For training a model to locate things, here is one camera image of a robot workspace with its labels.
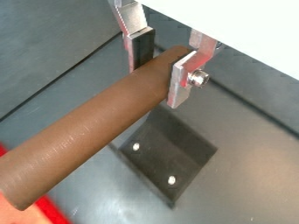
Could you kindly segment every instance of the screw head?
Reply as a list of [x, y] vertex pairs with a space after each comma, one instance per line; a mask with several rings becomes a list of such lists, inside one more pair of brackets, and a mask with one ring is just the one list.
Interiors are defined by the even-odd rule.
[[139, 148], [141, 148], [141, 144], [139, 143], [135, 143], [134, 144], [134, 151], [139, 151]]
[[175, 184], [175, 176], [170, 176], [169, 185], [173, 186]]
[[201, 69], [195, 70], [189, 74], [189, 82], [198, 88], [203, 88], [210, 80], [210, 75], [205, 73]]

